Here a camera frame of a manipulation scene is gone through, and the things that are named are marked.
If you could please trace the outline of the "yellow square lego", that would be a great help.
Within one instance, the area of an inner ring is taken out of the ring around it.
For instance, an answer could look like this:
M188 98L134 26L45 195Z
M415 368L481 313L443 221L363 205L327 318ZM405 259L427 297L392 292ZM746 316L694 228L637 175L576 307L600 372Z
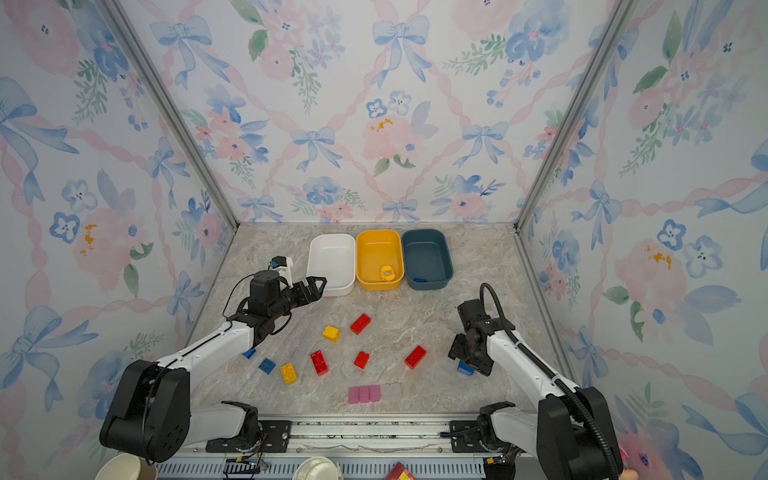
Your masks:
M333 326L326 326L322 332L323 337L332 342L336 343L340 338L340 330Z

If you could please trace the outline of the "blue square lego brick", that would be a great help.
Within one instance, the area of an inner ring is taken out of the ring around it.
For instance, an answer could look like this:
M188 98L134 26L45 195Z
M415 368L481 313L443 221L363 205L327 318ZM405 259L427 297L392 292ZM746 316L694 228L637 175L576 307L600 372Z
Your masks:
M466 365L463 361L460 361L457 366L457 371L465 376L472 376L474 374L474 370Z

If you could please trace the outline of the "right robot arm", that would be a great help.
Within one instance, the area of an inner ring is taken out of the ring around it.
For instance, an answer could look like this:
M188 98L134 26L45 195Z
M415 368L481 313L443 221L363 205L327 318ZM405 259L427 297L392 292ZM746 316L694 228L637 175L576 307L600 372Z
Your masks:
M481 447L501 463L527 453L549 479L619 478L624 465L605 397L558 373L506 318L491 317L482 299L465 301L457 311L463 331L449 358L484 376L501 367L536 409L526 413L509 401L486 405L474 426L453 425L445 437Z

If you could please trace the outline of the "red long lego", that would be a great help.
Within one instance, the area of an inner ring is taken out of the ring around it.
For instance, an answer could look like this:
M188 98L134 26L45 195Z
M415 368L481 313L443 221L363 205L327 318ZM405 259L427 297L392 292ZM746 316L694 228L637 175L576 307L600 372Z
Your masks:
M367 314L362 314L350 325L350 330L355 335L360 335L371 324L371 321L372 319Z
M310 354L313 368L318 376L323 376L329 372L329 367L321 350Z

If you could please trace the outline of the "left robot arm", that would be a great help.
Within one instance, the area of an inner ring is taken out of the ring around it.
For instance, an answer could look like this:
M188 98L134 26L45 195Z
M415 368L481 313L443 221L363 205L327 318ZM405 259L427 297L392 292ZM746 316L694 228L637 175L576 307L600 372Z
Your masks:
M157 361L136 360L120 378L99 432L100 444L149 463L162 463L189 445L221 441L241 452L255 450L265 435L256 407L237 401L194 409L199 384L232 358L279 333L276 322L319 301L327 280L296 283L276 270L249 275L249 293L213 333Z

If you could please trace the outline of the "dark teal plastic container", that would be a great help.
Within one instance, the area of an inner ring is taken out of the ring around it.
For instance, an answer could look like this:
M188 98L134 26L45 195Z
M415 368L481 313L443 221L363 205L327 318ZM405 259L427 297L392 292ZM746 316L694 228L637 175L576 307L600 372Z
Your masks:
M436 229L417 229L401 237L405 279L417 291L445 288L453 278L454 268L445 235ZM413 281L414 277L427 280Z

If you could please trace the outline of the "white plastic container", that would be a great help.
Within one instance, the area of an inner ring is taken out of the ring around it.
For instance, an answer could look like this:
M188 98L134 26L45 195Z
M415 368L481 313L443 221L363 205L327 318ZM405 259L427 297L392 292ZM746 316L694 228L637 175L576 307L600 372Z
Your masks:
M322 234L310 243L307 276L325 277L324 297L350 294L356 282L356 241L349 234Z

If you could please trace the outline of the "yellow rounded 120 lego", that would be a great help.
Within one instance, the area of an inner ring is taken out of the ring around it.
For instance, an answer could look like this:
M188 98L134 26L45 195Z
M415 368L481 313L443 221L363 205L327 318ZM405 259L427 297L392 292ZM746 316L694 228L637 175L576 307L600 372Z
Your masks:
M384 265L380 269L380 277L382 282L392 282L396 279L396 273L392 266Z

